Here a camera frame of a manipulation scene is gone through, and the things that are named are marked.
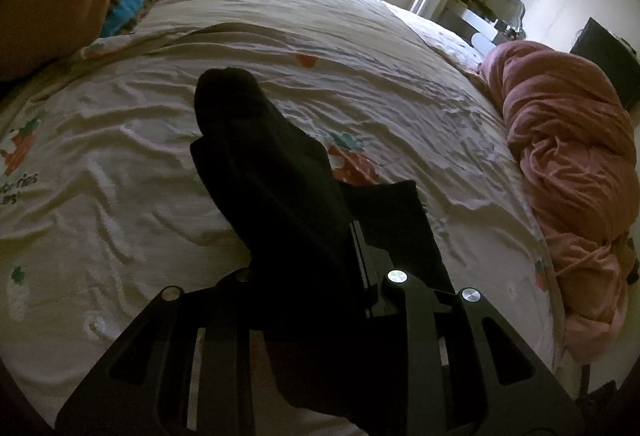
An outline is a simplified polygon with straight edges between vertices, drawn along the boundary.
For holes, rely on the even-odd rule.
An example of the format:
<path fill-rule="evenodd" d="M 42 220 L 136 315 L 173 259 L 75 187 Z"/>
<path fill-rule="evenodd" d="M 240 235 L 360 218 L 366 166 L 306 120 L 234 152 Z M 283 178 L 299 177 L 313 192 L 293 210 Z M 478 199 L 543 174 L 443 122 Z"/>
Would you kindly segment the white strawberry print bed sheet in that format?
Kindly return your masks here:
<path fill-rule="evenodd" d="M 213 285 L 248 257 L 198 179 L 193 95 L 254 74 L 291 122 L 412 180 L 455 287 L 474 286 L 549 368 L 549 255 L 495 107 L 440 56 L 475 55 L 378 0 L 165 0 L 1 92 L 1 358 L 53 421 L 168 284 Z"/>

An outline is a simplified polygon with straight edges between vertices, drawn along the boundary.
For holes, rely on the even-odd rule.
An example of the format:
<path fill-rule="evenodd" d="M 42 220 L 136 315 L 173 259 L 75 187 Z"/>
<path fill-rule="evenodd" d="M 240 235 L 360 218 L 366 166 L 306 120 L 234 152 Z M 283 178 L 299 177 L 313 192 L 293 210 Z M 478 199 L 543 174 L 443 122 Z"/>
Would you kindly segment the black sock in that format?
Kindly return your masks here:
<path fill-rule="evenodd" d="M 203 185 L 250 253 L 250 309 L 278 392 L 371 435 L 404 431 L 405 331 L 367 316 L 354 237 L 439 294 L 452 291 L 416 184 L 352 185 L 323 144 L 289 122 L 239 68 L 198 78 Z"/>

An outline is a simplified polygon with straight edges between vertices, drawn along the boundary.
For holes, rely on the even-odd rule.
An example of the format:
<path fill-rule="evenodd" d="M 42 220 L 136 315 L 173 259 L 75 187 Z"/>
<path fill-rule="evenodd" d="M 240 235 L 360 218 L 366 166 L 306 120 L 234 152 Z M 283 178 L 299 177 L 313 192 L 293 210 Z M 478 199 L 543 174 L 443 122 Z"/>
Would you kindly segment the white bedside desk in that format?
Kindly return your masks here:
<path fill-rule="evenodd" d="M 448 0 L 436 22 L 482 55 L 508 41 L 524 40 L 521 0 Z"/>

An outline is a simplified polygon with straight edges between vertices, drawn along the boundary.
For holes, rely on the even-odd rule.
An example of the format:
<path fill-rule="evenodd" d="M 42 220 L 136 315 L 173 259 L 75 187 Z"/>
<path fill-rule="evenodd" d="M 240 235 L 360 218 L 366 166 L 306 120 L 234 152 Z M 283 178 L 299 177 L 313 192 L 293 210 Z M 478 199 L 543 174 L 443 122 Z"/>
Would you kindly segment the pink crumpled blanket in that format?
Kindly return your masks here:
<path fill-rule="evenodd" d="M 562 342 L 580 364 L 610 349 L 627 315 L 629 244 L 639 214 L 629 114 L 597 64 L 512 41 L 478 68 L 506 126 L 565 311 Z"/>

